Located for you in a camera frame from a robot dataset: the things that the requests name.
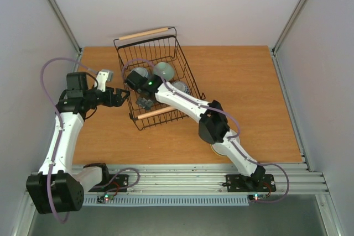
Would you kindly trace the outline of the blue floral bowl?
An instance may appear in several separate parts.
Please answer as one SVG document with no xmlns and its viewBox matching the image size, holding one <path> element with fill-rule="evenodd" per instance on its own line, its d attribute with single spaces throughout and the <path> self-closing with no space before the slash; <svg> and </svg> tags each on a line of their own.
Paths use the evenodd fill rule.
<svg viewBox="0 0 354 236">
<path fill-rule="evenodd" d="M 131 72 L 133 71 L 140 74 L 142 77 L 146 78 L 147 80 L 150 78 L 150 72 L 145 67 L 135 67 L 133 70 L 131 70 Z"/>
</svg>

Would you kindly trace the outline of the celadon green bowl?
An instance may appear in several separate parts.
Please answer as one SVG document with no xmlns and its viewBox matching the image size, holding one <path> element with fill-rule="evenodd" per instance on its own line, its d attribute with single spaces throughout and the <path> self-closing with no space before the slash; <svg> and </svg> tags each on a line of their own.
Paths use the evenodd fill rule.
<svg viewBox="0 0 354 236">
<path fill-rule="evenodd" d="M 175 70 L 171 64 L 167 62 L 159 62 L 153 67 L 153 74 L 161 76 L 165 80 L 170 81 L 175 76 Z"/>
</svg>

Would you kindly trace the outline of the red patterned bowl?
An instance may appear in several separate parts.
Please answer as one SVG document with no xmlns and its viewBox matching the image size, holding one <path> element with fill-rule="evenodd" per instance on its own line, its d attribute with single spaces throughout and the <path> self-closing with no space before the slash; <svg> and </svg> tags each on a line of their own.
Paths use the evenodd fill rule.
<svg viewBox="0 0 354 236">
<path fill-rule="evenodd" d="M 182 81 L 175 81 L 171 85 L 174 87 L 173 94 L 175 95 L 186 96 L 191 94 L 189 86 Z"/>
</svg>

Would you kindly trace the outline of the white yellow bowl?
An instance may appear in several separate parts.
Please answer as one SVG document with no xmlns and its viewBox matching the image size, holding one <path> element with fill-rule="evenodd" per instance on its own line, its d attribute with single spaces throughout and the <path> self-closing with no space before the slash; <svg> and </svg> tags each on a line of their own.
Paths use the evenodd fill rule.
<svg viewBox="0 0 354 236">
<path fill-rule="evenodd" d="M 236 142 L 240 144 L 240 138 L 237 133 L 230 129 L 222 138 L 218 140 L 215 144 L 212 144 L 213 150 L 221 156 L 229 156 L 230 154 L 238 154 L 237 149 L 233 145 Z"/>
</svg>

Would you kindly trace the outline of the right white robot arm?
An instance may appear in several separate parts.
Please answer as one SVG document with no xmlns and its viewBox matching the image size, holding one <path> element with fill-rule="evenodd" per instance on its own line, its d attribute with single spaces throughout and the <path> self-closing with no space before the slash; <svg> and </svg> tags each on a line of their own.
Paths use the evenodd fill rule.
<svg viewBox="0 0 354 236">
<path fill-rule="evenodd" d="M 263 185 L 265 168 L 241 146 L 239 132 L 230 128 L 227 120 L 230 115 L 218 101 L 197 99 L 158 75 L 147 79 L 134 70 L 124 82 L 144 100 L 167 104 L 192 118 L 199 125 L 199 137 L 233 162 L 245 189 L 256 190 Z"/>
</svg>

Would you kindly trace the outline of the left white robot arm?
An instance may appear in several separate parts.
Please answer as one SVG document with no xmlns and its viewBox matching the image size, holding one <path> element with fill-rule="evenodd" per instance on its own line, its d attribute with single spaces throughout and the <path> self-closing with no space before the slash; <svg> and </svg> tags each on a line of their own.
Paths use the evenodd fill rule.
<svg viewBox="0 0 354 236">
<path fill-rule="evenodd" d="M 40 214 L 73 212 L 81 209 L 84 194 L 91 189 L 107 190 L 111 176 L 104 163 L 84 166 L 72 174 L 77 138 L 89 110 L 98 106 L 120 107 L 129 97 L 129 91 L 108 87 L 113 73 L 101 70 L 88 86 L 87 72 L 73 72 L 66 76 L 67 88 L 55 105 L 55 130 L 46 158 L 38 173 L 26 181 L 27 191 Z"/>
</svg>

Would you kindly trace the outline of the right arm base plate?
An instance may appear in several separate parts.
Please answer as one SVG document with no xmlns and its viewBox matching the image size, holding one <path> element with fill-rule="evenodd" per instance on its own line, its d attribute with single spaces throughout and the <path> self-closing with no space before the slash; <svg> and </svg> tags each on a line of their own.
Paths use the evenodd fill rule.
<svg viewBox="0 0 354 236">
<path fill-rule="evenodd" d="M 277 190 L 274 176 L 265 174 L 260 180 L 246 177 L 240 174 L 228 174 L 225 176 L 223 187 L 228 192 L 275 192 Z"/>
</svg>

